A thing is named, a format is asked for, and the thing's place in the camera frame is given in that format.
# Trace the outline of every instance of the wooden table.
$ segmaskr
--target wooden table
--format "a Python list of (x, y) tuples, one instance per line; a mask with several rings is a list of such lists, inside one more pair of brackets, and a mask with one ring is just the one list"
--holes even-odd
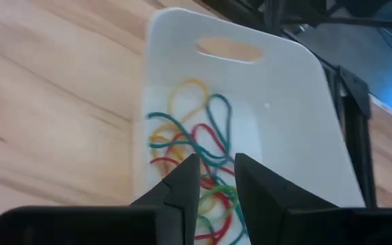
[(166, 6), (211, 14), (191, 0), (0, 0), (0, 213), (135, 198), (145, 30)]

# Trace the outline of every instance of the tangled rubber bands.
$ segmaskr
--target tangled rubber bands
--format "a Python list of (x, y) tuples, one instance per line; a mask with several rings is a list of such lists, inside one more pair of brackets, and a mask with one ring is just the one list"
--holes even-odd
[[(185, 86), (194, 84), (200, 87), (203, 92), (203, 101), (195, 109), (185, 114), (180, 120), (173, 117), (174, 99), (178, 92)], [(210, 104), (212, 100), (220, 99), (226, 106), (227, 119), (225, 123), (226, 134), (222, 134), (218, 124), (216, 123)], [(187, 131), (183, 124), (194, 117), (196, 114), (205, 110), (210, 124), (199, 123), (195, 125), (191, 131)], [(148, 114), (148, 119), (164, 118), (168, 120), (167, 123), (157, 127), (149, 138), (149, 146), (151, 147), (152, 160), (150, 163), (160, 163), (163, 176), (168, 175), (171, 171), (169, 163), (179, 165), (187, 156), (185, 153), (185, 146), (191, 146), (196, 152), (202, 162), (203, 169), (201, 175), (201, 188), (206, 192), (199, 200), (199, 224), (202, 224), (209, 231), (205, 235), (197, 235), (196, 240), (209, 239), (211, 244), (217, 244), (226, 234), (232, 223), (232, 212), (235, 212), (242, 224), (242, 231), (231, 244), (237, 244), (241, 238), (246, 235), (246, 228), (244, 223), (243, 214), (238, 203), (238, 194), (233, 186), (229, 186), (222, 178), (218, 176), (218, 171), (223, 171), (227, 174), (234, 176), (233, 170), (229, 169), (226, 164), (233, 163), (231, 153), (231, 117), (232, 107), (227, 98), (221, 94), (210, 95), (207, 86), (198, 79), (192, 78), (186, 80), (181, 85), (177, 86), (167, 102), (167, 113), (152, 112)], [(223, 153), (222, 155), (215, 155), (208, 151), (206, 148), (198, 144), (197, 134), (200, 129), (206, 130), (215, 144)], [(164, 131), (172, 132), (171, 139), (161, 135)], [(159, 156), (158, 149), (167, 148), (163, 157)], [(216, 200), (222, 203), (224, 212), (217, 220), (224, 220), (223, 226), (220, 230), (215, 231), (212, 225), (213, 221), (207, 218), (206, 214), (210, 213), (215, 205)]]

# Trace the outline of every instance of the white plastic tray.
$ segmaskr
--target white plastic tray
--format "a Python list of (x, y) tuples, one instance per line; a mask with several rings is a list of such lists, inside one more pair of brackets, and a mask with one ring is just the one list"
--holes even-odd
[[(197, 51), (199, 39), (219, 36), (252, 44), (263, 51), (263, 58), (249, 63)], [(172, 89), (188, 78), (199, 78), (211, 93), (221, 93), (232, 103), (233, 155), (246, 153), (284, 178), (338, 206), (364, 206), (323, 68), (302, 45), (224, 20), (172, 8), (157, 12), (152, 18), (146, 56), (145, 115), (165, 112)], [(199, 91), (186, 89), (180, 94), (175, 103), (176, 118), (202, 100)], [(212, 108), (224, 130), (226, 109), (220, 102), (214, 103)], [(185, 126), (190, 129), (200, 122), (207, 122), (204, 112)], [(146, 156), (150, 156), (148, 136), (163, 123), (149, 120), (144, 124), (143, 147), (146, 150), (142, 153), (146, 161), (149, 160)], [(217, 153), (217, 148), (210, 142), (207, 137), (202, 144)], [(152, 187), (160, 181), (160, 175), (153, 166), (147, 170), (148, 187)], [(233, 184), (233, 178), (227, 181)], [(233, 232), (229, 232), (228, 237), (233, 238)]]

